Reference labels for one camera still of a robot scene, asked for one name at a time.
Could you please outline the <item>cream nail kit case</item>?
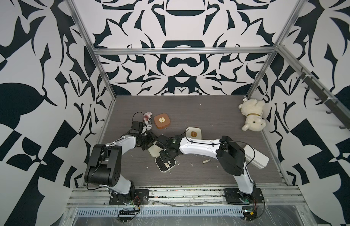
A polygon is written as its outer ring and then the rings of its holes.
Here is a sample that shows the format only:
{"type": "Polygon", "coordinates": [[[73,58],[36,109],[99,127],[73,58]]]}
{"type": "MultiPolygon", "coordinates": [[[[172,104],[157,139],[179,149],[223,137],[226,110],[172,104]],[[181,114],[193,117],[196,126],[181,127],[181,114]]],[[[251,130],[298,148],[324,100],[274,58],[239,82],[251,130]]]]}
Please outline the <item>cream nail kit case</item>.
{"type": "Polygon", "coordinates": [[[162,150],[163,150],[162,148],[160,148],[159,146],[156,145],[156,141],[154,141],[153,145],[148,148],[150,155],[153,158],[155,158],[155,163],[156,163],[158,169],[161,172],[167,172],[176,165],[176,160],[172,159],[170,161],[163,162],[161,155],[160,155],[160,151],[162,151],[162,150]]]}
{"type": "Polygon", "coordinates": [[[185,136],[191,139],[202,139],[202,131],[198,127],[188,127],[185,136]]]}

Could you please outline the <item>brown nail kit case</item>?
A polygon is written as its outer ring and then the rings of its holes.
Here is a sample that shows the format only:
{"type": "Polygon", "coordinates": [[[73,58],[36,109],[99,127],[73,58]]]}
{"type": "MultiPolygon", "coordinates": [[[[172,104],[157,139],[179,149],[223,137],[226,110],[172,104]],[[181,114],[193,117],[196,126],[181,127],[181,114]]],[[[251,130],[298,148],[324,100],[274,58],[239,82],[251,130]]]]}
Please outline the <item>brown nail kit case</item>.
{"type": "Polygon", "coordinates": [[[171,124],[171,120],[166,113],[156,115],[154,117],[154,123],[157,129],[165,129],[171,124]]]}

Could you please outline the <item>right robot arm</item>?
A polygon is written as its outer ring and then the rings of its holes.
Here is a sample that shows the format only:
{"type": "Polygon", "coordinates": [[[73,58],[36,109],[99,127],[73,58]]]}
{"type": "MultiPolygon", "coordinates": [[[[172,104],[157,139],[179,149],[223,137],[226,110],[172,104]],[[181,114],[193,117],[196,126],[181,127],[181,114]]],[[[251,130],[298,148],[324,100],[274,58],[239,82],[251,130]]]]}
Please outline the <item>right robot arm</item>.
{"type": "Polygon", "coordinates": [[[229,136],[221,139],[203,140],[192,139],[185,135],[158,137],[156,146],[160,147],[161,159],[164,162],[179,155],[196,154],[217,159],[223,170],[232,175],[241,194],[251,196],[255,190],[254,181],[247,170],[245,150],[229,136]]]}

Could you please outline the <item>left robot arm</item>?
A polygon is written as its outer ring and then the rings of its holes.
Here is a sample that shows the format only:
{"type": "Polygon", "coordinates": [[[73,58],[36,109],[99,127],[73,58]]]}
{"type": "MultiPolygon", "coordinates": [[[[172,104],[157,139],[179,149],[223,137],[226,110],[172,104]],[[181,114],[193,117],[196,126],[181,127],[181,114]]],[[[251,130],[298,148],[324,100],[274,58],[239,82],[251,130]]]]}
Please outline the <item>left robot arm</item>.
{"type": "Polygon", "coordinates": [[[157,136],[148,131],[143,122],[136,121],[127,133],[114,142],[96,144],[84,174],[86,185],[96,185],[95,189],[107,188],[119,195],[130,194],[133,183],[120,172],[122,155],[136,147],[146,150],[154,145],[156,139],[157,136]]]}

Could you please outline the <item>crushed flag print can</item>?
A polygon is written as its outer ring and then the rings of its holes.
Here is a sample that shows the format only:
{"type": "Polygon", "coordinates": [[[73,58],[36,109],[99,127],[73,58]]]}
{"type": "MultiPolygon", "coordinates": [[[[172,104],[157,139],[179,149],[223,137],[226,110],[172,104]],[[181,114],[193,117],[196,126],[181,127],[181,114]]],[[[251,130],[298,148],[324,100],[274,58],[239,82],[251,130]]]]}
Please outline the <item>crushed flag print can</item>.
{"type": "Polygon", "coordinates": [[[145,120],[145,128],[148,131],[151,131],[152,130],[152,122],[153,122],[152,112],[146,112],[144,120],[145,120]]]}

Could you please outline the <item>white teddy bear plush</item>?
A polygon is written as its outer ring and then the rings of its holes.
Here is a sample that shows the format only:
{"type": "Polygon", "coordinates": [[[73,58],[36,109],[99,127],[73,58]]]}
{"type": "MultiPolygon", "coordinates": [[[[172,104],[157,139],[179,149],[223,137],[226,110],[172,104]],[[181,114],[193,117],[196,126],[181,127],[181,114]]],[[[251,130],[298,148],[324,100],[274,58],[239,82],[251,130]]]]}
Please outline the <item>white teddy bear plush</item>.
{"type": "Polygon", "coordinates": [[[243,131],[260,132],[266,127],[266,120],[263,118],[263,107],[265,101],[250,99],[239,105],[241,114],[246,117],[243,131]]]}

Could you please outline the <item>white box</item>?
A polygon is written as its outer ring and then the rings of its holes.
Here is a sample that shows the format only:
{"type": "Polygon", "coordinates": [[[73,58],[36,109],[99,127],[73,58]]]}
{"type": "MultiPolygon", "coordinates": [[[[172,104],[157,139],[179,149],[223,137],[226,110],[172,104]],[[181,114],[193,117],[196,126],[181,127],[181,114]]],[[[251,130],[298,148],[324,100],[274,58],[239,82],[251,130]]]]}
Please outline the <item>white box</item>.
{"type": "Polygon", "coordinates": [[[253,164],[258,169],[262,170],[268,165],[269,157],[252,148],[250,145],[245,145],[244,151],[247,162],[253,164]]]}

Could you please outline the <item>right circuit board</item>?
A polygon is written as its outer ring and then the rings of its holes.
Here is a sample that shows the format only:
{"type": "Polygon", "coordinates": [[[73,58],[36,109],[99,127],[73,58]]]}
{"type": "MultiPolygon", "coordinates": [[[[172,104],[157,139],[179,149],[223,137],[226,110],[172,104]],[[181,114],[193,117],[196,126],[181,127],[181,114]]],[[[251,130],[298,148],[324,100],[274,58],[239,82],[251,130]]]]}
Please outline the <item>right circuit board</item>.
{"type": "Polygon", "coordinates": [[[243,219],[245,221],[254,221],[257,218],[257,208],[242,206],[243,219]]]}

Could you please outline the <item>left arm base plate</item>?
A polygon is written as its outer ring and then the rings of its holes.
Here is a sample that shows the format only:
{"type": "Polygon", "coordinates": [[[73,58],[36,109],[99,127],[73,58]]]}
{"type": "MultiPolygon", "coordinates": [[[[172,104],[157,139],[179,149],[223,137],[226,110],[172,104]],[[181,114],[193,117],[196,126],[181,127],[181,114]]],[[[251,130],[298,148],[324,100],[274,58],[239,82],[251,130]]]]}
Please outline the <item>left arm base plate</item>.
{"type": "Polygon", "coordinates": [[[109,205],[142,205],[147,204],[149,199],[148,189],[135,189],[130,190],[127,195],[121,195],[112,191],[109,205]]]}

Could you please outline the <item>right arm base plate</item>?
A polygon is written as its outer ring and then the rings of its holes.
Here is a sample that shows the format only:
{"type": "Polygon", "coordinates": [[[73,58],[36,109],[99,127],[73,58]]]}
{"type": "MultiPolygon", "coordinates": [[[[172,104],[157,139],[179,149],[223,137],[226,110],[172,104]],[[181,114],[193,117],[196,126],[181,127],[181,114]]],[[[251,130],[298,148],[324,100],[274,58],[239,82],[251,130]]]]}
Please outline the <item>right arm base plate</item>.
{"type": "Polygon", "coordinates": [[[261,189],[254,187],[252,194],[242,193],[237,188],[226,188],[224,189],[225,200],[228,204],[233,205],[258,205],[264,204],[264,195],[261,189]]]}

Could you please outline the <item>wall hook rail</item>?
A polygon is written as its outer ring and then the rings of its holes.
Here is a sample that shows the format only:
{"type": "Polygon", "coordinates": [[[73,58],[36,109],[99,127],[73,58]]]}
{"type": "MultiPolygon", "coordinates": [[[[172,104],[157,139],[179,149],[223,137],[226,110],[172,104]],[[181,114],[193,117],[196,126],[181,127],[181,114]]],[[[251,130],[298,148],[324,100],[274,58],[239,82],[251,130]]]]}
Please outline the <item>wall hook rail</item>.
{"type": "Polygon", "coordinates": [[[321,104],[324,104],[328,111],[328,115],[334,115],[341,123],[342,126],[339,126],[341,130],[348,130],[350,132],[350,110],[337,98],[334,94],[327,89],[319,79],[314,75],[305,70],[304,67],[301,67],[301,74],[297,80],[301,80],[305,83],[306,93],[310,90],[316,95],[314,100],[321,104]]]}

